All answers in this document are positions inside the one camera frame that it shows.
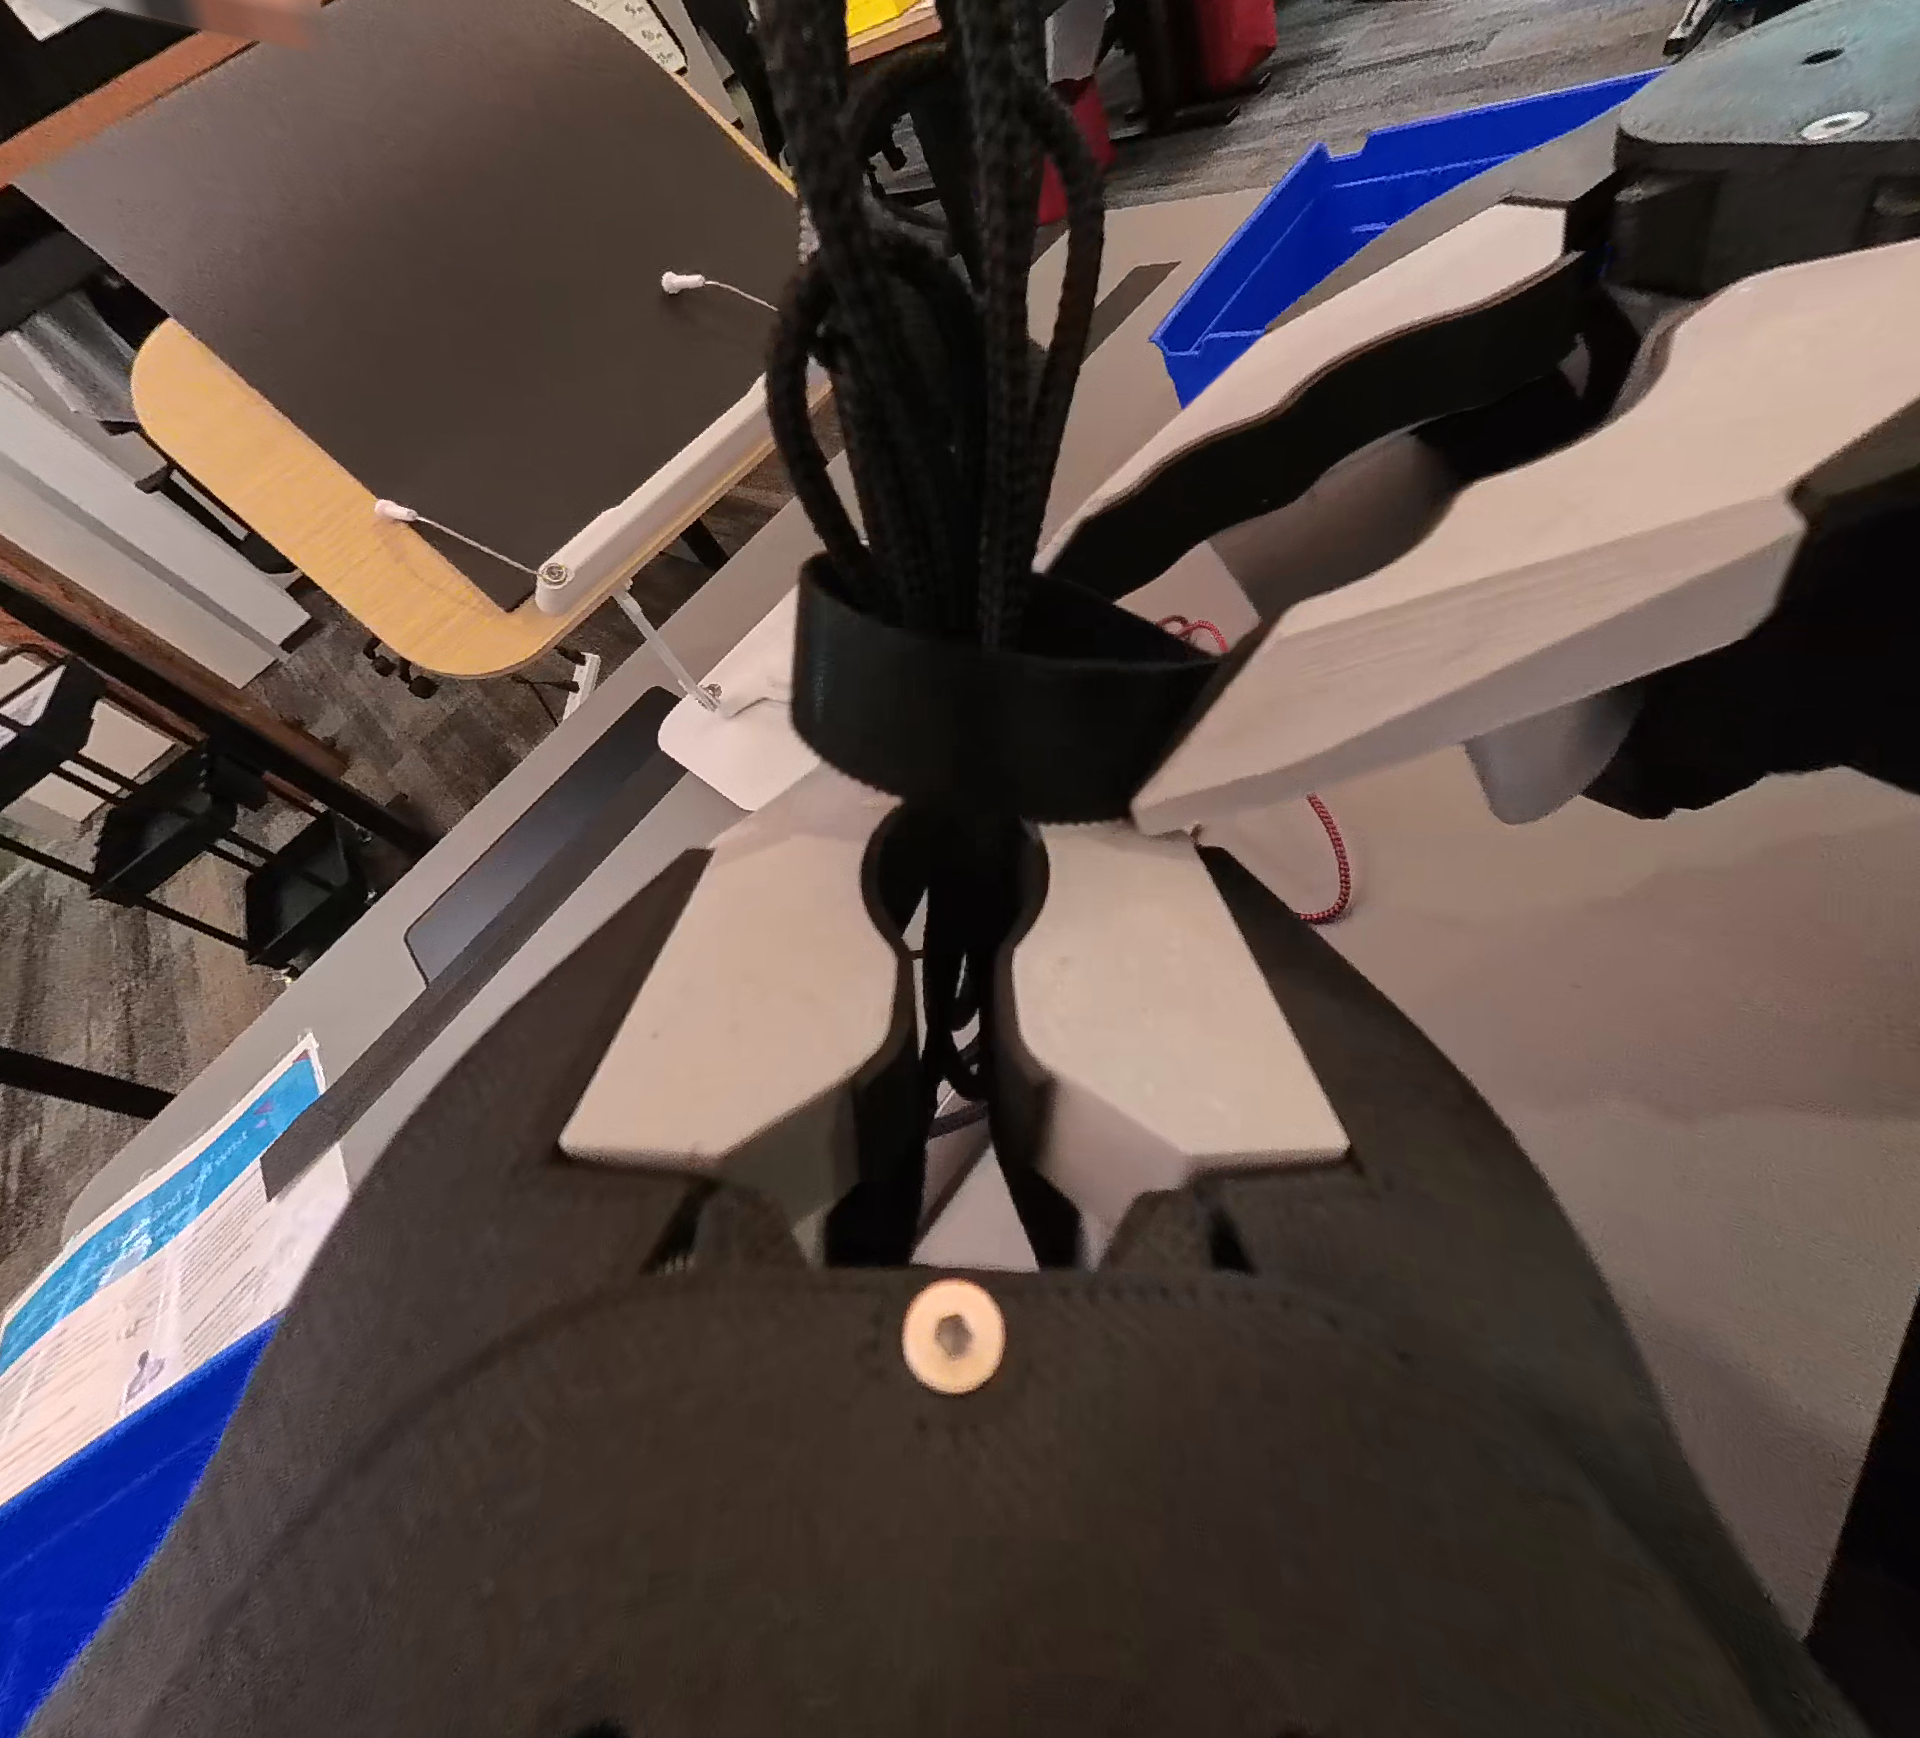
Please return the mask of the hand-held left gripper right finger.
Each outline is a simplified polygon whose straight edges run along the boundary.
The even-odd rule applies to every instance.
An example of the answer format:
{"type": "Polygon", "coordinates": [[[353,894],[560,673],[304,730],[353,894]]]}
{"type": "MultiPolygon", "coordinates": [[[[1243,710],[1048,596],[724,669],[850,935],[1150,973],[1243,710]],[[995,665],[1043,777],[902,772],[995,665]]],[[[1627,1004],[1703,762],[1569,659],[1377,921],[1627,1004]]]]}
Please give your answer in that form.
{"type": "Polygon", "coordinates": [[[1150,1194],[1351,1139],[1188,838],[1044,826],[998,958],[1017,1159],[1116,1231],[1150,1194]]]}

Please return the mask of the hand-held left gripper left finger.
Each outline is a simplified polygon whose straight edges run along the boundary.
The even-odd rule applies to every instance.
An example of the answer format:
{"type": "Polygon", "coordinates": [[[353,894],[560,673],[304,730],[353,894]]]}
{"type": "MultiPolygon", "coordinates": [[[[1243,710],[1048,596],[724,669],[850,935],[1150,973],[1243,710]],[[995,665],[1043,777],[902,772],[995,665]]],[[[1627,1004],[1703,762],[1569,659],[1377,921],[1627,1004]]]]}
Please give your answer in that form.
{"type": "Polygon", "coordinates": [[[738,1184],[787,1222],[920,1168],[919,999],[877,886],[881,791],[787,791],[721,834],[560,1149],[738,1184]]]}

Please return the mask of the blue plastic bin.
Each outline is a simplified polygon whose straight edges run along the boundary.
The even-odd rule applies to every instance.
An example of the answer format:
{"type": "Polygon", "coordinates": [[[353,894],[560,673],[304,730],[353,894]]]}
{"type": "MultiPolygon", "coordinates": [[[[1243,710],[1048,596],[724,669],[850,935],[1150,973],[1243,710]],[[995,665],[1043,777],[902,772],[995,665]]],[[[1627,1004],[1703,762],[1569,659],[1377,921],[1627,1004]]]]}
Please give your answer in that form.
{"type": "Polygon", "coordinates": [[[1618,109],[1650,80],[1652,70],[1607,76],[1388,124],[1346,151],[1322,141],[1302,151],[1150,333],[1179,405],[1392,224],[1618,109]]]}

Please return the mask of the wooden board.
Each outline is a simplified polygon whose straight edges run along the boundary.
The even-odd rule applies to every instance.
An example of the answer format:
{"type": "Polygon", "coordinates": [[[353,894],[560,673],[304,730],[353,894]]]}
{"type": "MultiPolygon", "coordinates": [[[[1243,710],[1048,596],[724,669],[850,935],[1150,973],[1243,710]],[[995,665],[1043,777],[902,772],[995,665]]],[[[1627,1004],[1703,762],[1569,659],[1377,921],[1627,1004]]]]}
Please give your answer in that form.
{"type": "MultiPolygon", "coordinates": [[[[324,5],[293,44],[318,27],[324,5]]],[[[190,32],[7,133],[6,186],[27,194],[19,185],[27,167],[151,105],[252,44],[276,43],[212,29],[190,32]]],[[[132,401],[140,429],[162,456],[284,550],[399,658],[420,669],[425,663],[465,669],[491,654],[479,620],[486,612],[514,612],[519,605],[505,610],[486,596],[476,572],[461,568],[439,550],[434,536],[382,526],[371,516],[374,499],[366,487],[167,313],[132,361],[132,401]]]]}

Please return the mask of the person's right hand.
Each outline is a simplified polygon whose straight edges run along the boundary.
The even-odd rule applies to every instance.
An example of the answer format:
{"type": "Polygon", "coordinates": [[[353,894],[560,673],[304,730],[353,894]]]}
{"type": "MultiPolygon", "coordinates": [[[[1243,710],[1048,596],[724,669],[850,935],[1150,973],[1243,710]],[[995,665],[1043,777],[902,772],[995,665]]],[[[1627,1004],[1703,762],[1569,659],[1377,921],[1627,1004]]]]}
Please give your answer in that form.
{"type": "Polygon", "coordinates": [[[1645,683],[1584,795],[1657,820],[1821,768],[1918,791],[1912,492],[1817,523],[1750,634],[1645,683]]]}

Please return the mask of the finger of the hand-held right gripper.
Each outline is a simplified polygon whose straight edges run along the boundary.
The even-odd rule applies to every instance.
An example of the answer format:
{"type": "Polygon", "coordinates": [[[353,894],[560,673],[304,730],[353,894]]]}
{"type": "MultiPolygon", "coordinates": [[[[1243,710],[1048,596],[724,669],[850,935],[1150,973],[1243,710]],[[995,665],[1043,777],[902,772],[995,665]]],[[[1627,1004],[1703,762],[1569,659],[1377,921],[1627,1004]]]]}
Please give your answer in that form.
{"type": "Polygon", "coordinates": [[[1771,268],[1660,333],[1598,429],[1294,605],[1140,784],[1143,834],[1468,743],[1750,634],[1833,492],[1914,462],[1918,246],[1771,268]]]}
{"type": "Polygon", "coordinates": [[[1561,376],[1618,316],[1604,251],[1545,253],[1555,208],[1498,205],[1270,333],[1134,456],[1055,534],[1055,601],[1130,601],[1222,531],[1255,526],[1255,572],[1219,557],[1249,601],[1616,601],[1618,424],[1588,419],[1559,448],[1454,482],[1441,501],[1370,505],[1351,538],[1299,526],[1327,507],[1325,478],[1434,419],[1501,407],[1561,376]]]}

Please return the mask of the blue bin with white label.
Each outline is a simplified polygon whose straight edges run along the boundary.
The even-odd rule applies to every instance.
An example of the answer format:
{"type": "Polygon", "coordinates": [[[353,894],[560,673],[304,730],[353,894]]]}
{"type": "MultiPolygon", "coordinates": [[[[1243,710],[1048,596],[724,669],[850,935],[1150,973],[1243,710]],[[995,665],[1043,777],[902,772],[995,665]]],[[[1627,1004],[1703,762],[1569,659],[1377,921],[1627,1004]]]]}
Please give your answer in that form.
{"type": "Polygon", "coordinates": [[[204,1475],[276,1333],[267,1318],[2,1508],[2,1732],[103,1627],[204,1475]]]}

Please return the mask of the printed paper sheet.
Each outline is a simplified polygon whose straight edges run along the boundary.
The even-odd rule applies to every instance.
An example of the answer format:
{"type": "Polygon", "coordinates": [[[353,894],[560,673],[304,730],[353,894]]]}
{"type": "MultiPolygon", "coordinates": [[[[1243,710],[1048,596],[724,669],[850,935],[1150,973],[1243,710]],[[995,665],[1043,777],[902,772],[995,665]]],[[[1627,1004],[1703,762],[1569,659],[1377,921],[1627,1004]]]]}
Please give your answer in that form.
{"type": "Polygon", "coordinates": [[[326,1089],[314,1035],[97,1217],[13,1300],[2,1500],[276,1318],[348,1203],[338,1149],[281,1194],[265,1152],[326,1089]]]}

